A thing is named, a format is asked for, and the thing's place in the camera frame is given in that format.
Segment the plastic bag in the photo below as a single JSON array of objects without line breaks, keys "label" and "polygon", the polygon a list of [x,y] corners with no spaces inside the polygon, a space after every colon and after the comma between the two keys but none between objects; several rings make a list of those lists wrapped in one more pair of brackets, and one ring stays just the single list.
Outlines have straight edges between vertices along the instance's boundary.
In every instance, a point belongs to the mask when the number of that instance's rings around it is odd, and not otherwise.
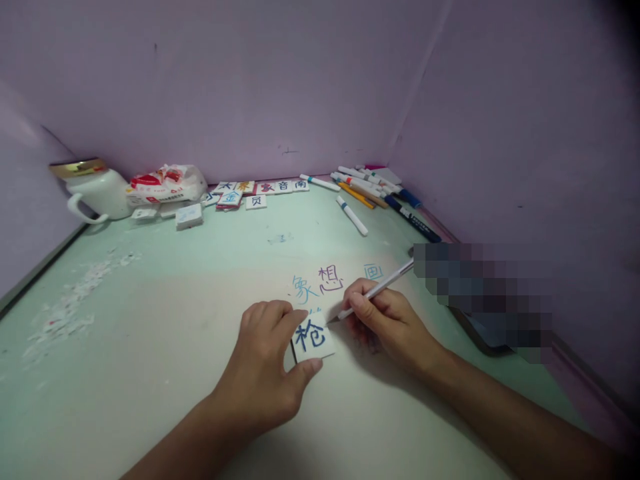
[{"label": "plastic bag", "polygon": [[127,188],[130,205],[198,201],[207,190],[204,176],[194,165],[164,165],[160,170],[134,177]]}]

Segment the purple wall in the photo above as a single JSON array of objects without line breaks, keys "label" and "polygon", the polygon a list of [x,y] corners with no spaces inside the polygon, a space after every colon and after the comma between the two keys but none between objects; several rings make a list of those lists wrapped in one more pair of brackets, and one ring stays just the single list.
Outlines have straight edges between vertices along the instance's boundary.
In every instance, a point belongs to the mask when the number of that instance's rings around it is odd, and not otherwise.
[{"label": "purple wall", "polygon": [[461,241],[543,245],[554,330],[637,402],[638,76],[597,3],[454,2],[390,167]]},{"label": "purple wall", "polygon": [[66,192],[47,169],[69,154],[27,110],[26,102],[0,82],[0,298],[80,225],[67,210]]},{"label": "purple wall", "polygon": [[388,160],[441,5],[14,0],[0,79],[124,176],[164,162],[210,182],[327,173]]}]

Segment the right hand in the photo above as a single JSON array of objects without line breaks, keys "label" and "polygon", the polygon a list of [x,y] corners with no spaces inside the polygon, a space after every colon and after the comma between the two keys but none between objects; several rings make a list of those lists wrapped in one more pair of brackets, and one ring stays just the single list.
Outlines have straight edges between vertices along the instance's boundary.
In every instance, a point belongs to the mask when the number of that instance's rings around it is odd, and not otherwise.
[{"label": "right hand", "polygon": [[444,347],[431,336],[402,293],[384,289],[371,300],[366,299],[363,294],[376,285],[360,278],[345,290],[342,309],[353,308],[354,314],[346,318],[352,336],[366,344],[366,326],[404,370],[417,377],[428,374],[445,352]]}]

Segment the desk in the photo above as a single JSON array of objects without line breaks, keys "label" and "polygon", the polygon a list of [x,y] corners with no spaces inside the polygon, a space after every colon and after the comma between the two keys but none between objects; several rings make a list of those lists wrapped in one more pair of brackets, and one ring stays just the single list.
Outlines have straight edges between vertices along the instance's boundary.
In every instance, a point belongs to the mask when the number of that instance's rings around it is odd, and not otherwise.
[{"label": "desk", "polygon": [[[328,311],[343,289],[321,295],[320,268],[336,265],[346,287],[364,276],[365,265],[387,274],[414,242],[424,242],[391,209],[370,211],[343,196],[368,237],[334,192],[314,185],[269,197],[266,209],[209,207],[205,224],[188,231],[176,232],[173,221],[140,227],[130,219],[88,229],[0,322],[0,477],[118,477],[212,390],[250,304],[302,303],[296,275],[318,294],[302,308]],[[129,252],[138,259],[120,265]],[[43,306],[109,255],[113,270],[78,309],[93,314],[94,324],[39,363],[25,360]],[[585,428],[544,366],[481,354],[412,273],[394,288],[446,347]],[[508,477],[448,406],[384,354],[354,345],[342,325],[332,329],[336,354],[307,388],[298,416],[254,442],[224,478]],[[285,366],[292,364],[289,352]]]}]

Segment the white marker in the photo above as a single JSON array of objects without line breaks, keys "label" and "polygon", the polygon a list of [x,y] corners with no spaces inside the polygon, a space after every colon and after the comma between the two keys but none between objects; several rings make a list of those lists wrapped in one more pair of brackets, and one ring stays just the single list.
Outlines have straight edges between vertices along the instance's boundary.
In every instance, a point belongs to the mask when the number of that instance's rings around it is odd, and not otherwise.
[{"label": "white marker", "polygon": [[340,188],[340,186],[334,184],[334,183],[329,183],[329,182],[325,182],[324,180],[318,180],[317,178],[314,177],[310,177],[308,175],[302,175],[300,174],[300,178],[302,178],[302,180],[306,180],[314,185],[320,185],[321,187],[324,188],[328,188],[329,190],[334,190],[334,191],[340,191],[342,190],[342,188]]},{"label": "white marker", "polygon": [[393,195],[393,190],[391,190],[388,185],[382,186],[382,192],[386,193],[387,195]]},{"label": "white marker", "polygon": [[362,233],[362,235],[364,235],[365,237],[367,236],[367,234],[369,233],[369,230],[367,230],[367,228],[364,226],[364,224],[360,221],[360,219],[358,217],[355,216],[355,213],[353,212],[353,210],[351,210],[349,208],[349,206],[347,205],[347,202],[345,202],[344,200],[342,200],[342,197],[340,195],[338,195],[335,198],[336,202],[338,202],[338,205],[340,205],[340,207],[342,208],[342,210],[345,211],[345,213],[347,214],[347,216],[351,219],[351,221],[353,222],[353,224],[356,226],[356,228],[358,228],[358,230],[360,231],[360,233]]},{"label": "white marker", "polygon": [[367,170],[367,169],[360,169],[360,172],[361,173],[366,173],[368,175],[371,175],[373,178],[377,178],[378,180],[380,180],[380,183],[382,184],[382,186],[384,186],[384,185],[388,186],[388,188],[390,190],[392,190],[392,192],[394,192],[394,193],[398,193],[398,192],[400,192],[400,190],[402,190],[402,187],[399,187],[398,185],[395,185],[395,184],[391,183],[389,180],[387,180],[384,177],[381,177],[380,175],[378,175],[374,171]]},{"label": "white marker", "polygon": [[338,171],[341,171],[342,173],[346,173],[347,175],[350,175],[352,177],[361,178],[362,180],[370,181],[371,183],[374,183],[376,185],[380,183],[380,178],[372,177],[370,175],[367,175],[366,173],[360,173],[358,172],[358,170],[348,169],[346,167],[338,167]]},{"label": "white marker", "polygon": [[334,180],[343,181],[348,185],[356,185],[362,188],[362,190],[372,194],[374,197],[380,197],[380,192],[382,190],[382,187],[380,187],[379,185],[374,185],[371,182],[368,182],[366,180],[348,177],[344,173],[338,173],[338,172],[333,172],[331,174],[331,178]]}]

